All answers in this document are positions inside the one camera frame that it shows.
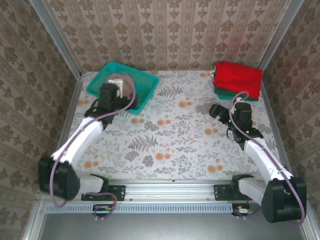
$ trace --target green plastic basket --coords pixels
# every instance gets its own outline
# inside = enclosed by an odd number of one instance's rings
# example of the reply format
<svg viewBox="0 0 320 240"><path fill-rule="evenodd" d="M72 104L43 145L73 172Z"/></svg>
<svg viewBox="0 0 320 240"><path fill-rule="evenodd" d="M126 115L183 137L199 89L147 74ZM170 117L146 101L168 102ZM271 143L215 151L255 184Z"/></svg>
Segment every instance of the green plastic basket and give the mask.
<svg viewBox="0 0 320 240"><path fill-rule="evenodd" d="M130 109L128 112L134 115L139 115L156 90L159 78L121 63L111 61L94 77L86 88L86 92L99 98L100 96L98 92L100 91L101 86L106 83L108 77L114 73L122 75L128 74L132 78L138 95L138 105L136 109Z"/></svg>

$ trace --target purple cable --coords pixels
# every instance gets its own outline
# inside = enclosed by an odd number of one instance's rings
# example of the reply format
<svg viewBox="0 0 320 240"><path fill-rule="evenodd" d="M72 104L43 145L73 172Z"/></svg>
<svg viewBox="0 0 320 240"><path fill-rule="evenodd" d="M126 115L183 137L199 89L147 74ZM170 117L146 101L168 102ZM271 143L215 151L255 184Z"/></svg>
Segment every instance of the purple cable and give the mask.
<svg viewBox="0 0 320 240"><path fill-rule="evenodd" d="M107 217L110 216L110 214L116 209L116 205L117 205L117 196L114 195L113 193L111 192L99 192L99 193L94 193L94 192L89 192L87 193L89 195L92 195L92 196L103 196L103 195L109 195L109 196L112 196L114 198L114 204L112 205L112 208L111 210L103 217L104 219L106 219ZM96 208L94 209L94 212L93 212L93 215L97 218L97 210L102 208L103 206L96 206Z"/></svg>
<svg viewBox="0 0 320 240"><path fill-rule="evenodd" d="M284 178L284 180L286 181L286 183L288 184L291 192L293 193L293 195L295 196L297 202L298 202L298 205L300 207L300 210L301 210L301 219L299 222L297 223L293 223L293 222L289 222L293 225L296 225L296 226L300 226L301 224L304 223L305 221L305 208L301 202L301 199L299 198L296 190L294 189L294 186L291 184L291 182L289 181L289 179L287 178L287 176L282 172L280 166L277 164L277 162L274 160L274 158L271 156L271 154L264 148L264 146L262 144L260 144L258 141L256 141L255 139L253 139L252 137L250 137L248 134L246 134L244 131L242 131L238 126L237 124L235 123L233 117L232 117L232 113L231 113L231 109L236 105L236 102L234 103L234 101L237 99L237 97L239 97L240 95L242 94L245 94L246 96L243 98L243 100L246 100L248 97L249 97L249 93L247 91L241 91L239 93L237 93L233 99L231 100L231 103L229 105L229 117L230 117L230 120L231 120L231 123L233 124L233 126L242 134L244 135L245 137L247 137L248 139L250 139L251 141L253 141L255 144L257 144L261 150L263 150L265 152L265 154L269 157L269 159L272 161L272 163L275 165L276 169L280 172L280 174L282 175L282 177Z"/></svg>
<svg viewBox="0 0 320 240"><path fill-rule="evenodd" d="M99 121L101 119L104 119L106 117L110 117L110 116L113 116L113 115L116 115L116 114L119 114L125 110L127 110L135 101L135 98L136 98L136 89L135 89L135 85L132 82L130 82L129 80L125 79L125 81L130 85L132 86L132 99L131 101L129 102L129 104L127 106L125 106L124 108L120 109L120 110L117 110L117 111L114 111L114 112L109 112L109 113L106 113L104 115L101 115L101 116L98 116L94 119L92 119L91 121L89 121L87 124L85 124L82 128L82 130L78 131L73 138L71 138L70 142L65 146L64 150L61 152L61 154L58 156L58 158L56 159L56 161L54 162L53 166L52 166L52 170L51 170L51 174L50 174L50 181L49 181L49 192L50 192L50 196L52 198L52 202L53 202L53 205L56 207L56 208L62 208L66 203L67 203L67 200L64 201L64 203L62 203L61 205L59 205L55 199L55 194L54 194L54 176L55 176L55 171L56 171L56 168L57 168L57 165L60 161L60 159L67 153L69 147L72 145L72 143L76 140L76 138L80 135L80 133L82 133L90 124L92 124L93 122L95 121Z"/></svg>

